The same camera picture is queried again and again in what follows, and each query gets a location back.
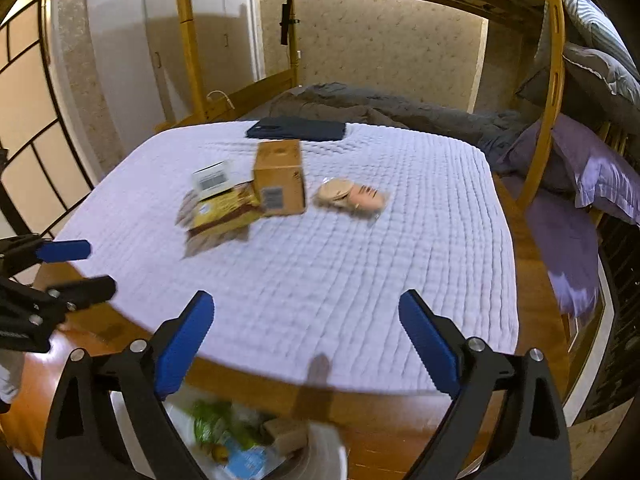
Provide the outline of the blue white carton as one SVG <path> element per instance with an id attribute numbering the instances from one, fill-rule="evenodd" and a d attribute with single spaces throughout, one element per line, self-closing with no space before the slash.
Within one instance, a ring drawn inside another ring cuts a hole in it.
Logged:
<path id="1" fill-rule="evenodd" d="M 285 457 L 269 446 L 254 445 L 243 450 L 239 442 L 232 437 L 224 439 L 224 447 L 229 452 L 224 470 L 235 479 L 265 479 L 286 462 Z"/>

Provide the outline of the yellow biscuit packet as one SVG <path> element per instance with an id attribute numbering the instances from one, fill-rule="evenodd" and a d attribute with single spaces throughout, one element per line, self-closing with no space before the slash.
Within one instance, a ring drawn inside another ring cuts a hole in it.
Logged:
<path id="1" fill-rule="evenodd" d="M 246 242 L 250 225 L 263 215 L 252 181 L 239 183 L 206 200 L 198 200 L 194 192 L 189 192 L 176 219 L 176 225 L 186 233 L 184 255 L 194 257 L 230 240 Z"/>

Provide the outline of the white red blue medicine box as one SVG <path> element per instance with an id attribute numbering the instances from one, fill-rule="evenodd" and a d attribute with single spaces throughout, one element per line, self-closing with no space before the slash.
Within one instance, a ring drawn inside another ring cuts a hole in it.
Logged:
<path id="1" fill-rule="evenodd" d="M 192 185 L 199 202 L 227 192 L 238 183 L 238 177 L 230 160 L 215 162 L 192 174 Z"/>

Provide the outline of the small gold Loreal box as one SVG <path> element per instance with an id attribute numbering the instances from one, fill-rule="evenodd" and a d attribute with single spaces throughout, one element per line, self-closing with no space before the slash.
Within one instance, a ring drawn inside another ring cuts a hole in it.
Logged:
<path id="1" fill-rule="evenodd" d="M 299 140 L 260 142 L 253 181 L 266 216 L 303 214 L 307 201 Z"/>

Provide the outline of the makeup puff sponges packet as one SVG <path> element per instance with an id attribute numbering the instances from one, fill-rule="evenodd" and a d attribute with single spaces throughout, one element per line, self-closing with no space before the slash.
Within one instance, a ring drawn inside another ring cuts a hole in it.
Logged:
<path id="1" fill-rule="evenodd" d="M 344 211 L 352 216 L 375 219 L 384 211 L 388 195 L 370 185 L 332 178 L 320 184 L 314 202 L 318 206 Z"/>

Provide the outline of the green white carton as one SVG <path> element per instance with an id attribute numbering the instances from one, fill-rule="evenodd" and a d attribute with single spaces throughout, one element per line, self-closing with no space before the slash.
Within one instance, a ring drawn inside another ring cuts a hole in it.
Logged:
<path id="1" fill-rule="evenodd" d="M 201 448 L 224 445 L 228 440 L 241 450 L 248 450 L 254 444 L 246 428 L 234 418 L 230 402 L 197 400 L 191 414 L 194 438 Z"/>

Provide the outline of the large brown cardboard box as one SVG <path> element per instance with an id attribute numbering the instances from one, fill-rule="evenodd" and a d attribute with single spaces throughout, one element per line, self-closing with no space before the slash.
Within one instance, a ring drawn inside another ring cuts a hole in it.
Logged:
<path id="1" fill-rule="evenodd" d="M 264 422 L 264 429 L 280 455 L 291 455 L 307 445 L 308 425 L 301 420 L 274 418 Z"/>

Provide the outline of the white trash bin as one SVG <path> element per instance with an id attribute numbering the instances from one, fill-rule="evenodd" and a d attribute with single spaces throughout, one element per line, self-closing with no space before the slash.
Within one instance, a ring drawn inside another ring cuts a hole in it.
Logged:
<path id="1" fill-rule="evenodd" d="M 181 388 L 164 402 L 169 419 L 209 479 L 345 479 L 338 431 L 316 422 L 268 417 Z"/>

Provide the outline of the striped black white clothing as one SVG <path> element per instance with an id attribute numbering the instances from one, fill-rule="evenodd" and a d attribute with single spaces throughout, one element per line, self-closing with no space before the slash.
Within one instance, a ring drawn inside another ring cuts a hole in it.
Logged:
<path id="1" fill-rule="evenodd" d="M 6 414 L 21 390 L 25 357 L 22 352 L 0 350 L 0 413 Z"/>

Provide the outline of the shoji sliding screen door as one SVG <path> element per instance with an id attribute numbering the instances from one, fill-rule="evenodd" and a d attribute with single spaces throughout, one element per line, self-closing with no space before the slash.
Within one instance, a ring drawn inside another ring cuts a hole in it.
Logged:
<path id="1" fill-rule="evenodd" d="M 56 237 L 93 182 L 54 92 L 42 0 L 1 25 L 1 148 L 3 218 L 18 235 Z"/>

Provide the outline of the wooden table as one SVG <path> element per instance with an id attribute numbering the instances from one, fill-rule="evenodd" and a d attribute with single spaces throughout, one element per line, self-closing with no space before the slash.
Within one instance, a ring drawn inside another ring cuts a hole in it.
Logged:
<path id="1" fill-rule="evenodd" d="M 567 390 L 568 344 L 563 321 L 523 211 L 495 178 L 499 200 L 511 231 L 518 277 L 518 353 L 539 348 L 547 358 L 560 393 Z M 72 315 L 55 333 L 52 349 L 25 361 L 22 388 L 1 428 L 12 448 L 38 456 L 62 369 L 76 347 L 92 354 L 122 350 L 146 331 L 109 304 Z M 341 429 L 349 452 L 349 478 L 399 479 L 434 434 L 450 400 L 440 394 L 364 394 L 299 387 L 246 374 L 206 359 L 196 359 L 186 382 L 224 400 L 238 401 L 280 416 L 314 419 Z"/>

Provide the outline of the white closet doors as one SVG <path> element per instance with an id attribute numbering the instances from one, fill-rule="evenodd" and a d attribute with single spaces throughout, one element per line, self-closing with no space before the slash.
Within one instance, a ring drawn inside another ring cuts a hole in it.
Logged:
<path id="1" fill-rule="evenodd" d="M 204 92 L 265 75 L 259 0 L 192 0 Z M 99 81 L 125 152 L 192 113 L 177 0 L 87 0 Z"/>

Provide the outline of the white quilted mat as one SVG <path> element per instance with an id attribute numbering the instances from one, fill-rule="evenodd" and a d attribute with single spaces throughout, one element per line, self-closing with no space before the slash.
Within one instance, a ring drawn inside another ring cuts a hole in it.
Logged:
<path id="1" fill-rule="evenodd" d="M 220 160 L 250 172 L 257 143 L 247 128 L 221 122 L 153 136 L 65 223 L 62 240 L 92 248 L 77 270 L 116 281 L 115 309 L 154 330 L 205 290 L 216 312 L 202 356 L 292 384 L 323 356 L 326 384 L 357 392 L 433 387 L 398 320 L 408 289 L 463 335 L 515 350 L 512 238 L 478 148 L 350 124 L 341 141 L 303 144 L 306 189 L 331 178 L 370 185 L 388 197 L 378 218 L 312 205 L 196 249 L 177 222 L 192 174 Z"/>

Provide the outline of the dark blue smartphone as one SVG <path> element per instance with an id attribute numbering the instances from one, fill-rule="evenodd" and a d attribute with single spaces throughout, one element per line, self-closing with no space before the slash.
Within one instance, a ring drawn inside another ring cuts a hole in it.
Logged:
<path id="1" fill-rule="evenodd" d="M 251 126 L 246 136 L 257 140 L 330 142 L 344 139 L 346 124 L 300 117 L 267 117 Z"/>

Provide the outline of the black clamp on post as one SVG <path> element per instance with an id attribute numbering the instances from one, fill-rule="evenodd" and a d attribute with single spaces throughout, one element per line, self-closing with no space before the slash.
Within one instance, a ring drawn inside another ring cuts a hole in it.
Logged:
<path id="1" fill-rule="evenodd" d="M 292 33 L 294 32 L 297 20 L 294 12 L 294 0 L 285 0 L 281 6 L 280 21 L 280 45 L 289 46 L 292 44 Z"/>

